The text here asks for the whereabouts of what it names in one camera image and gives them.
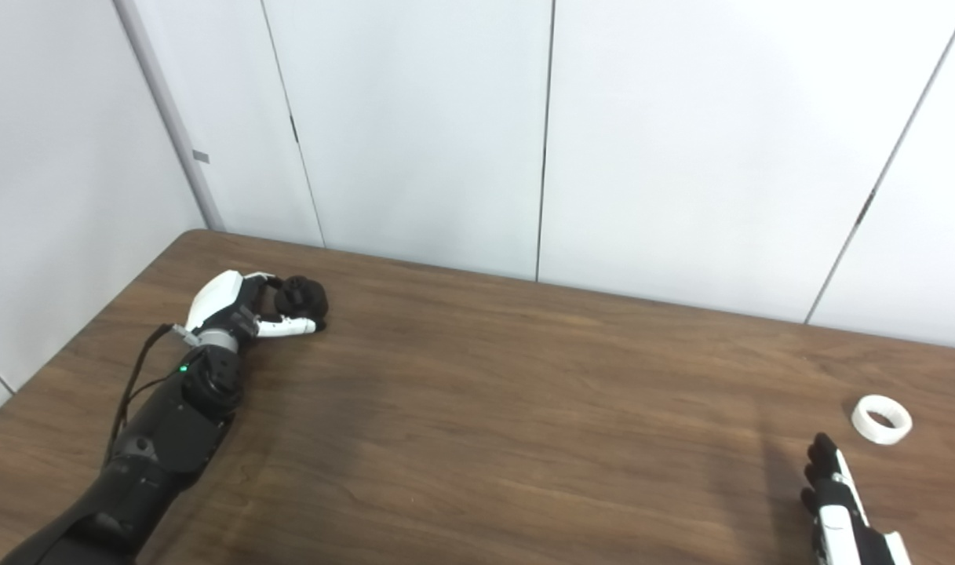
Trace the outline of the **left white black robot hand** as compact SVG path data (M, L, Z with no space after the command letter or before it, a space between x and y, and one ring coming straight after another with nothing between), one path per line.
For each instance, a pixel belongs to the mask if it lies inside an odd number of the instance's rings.
M312 335L326 329L328 311L323 286L305 276L225 271L196 294L180 332L198 339L221 330L239 342Z

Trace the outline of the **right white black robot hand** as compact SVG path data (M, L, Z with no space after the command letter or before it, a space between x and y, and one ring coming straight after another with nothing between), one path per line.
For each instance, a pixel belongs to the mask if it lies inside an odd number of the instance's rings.
M813 519L818 564L911 563L900 533L884 534L869 525L846 458L828 434L815 434L804 476L800 500Z

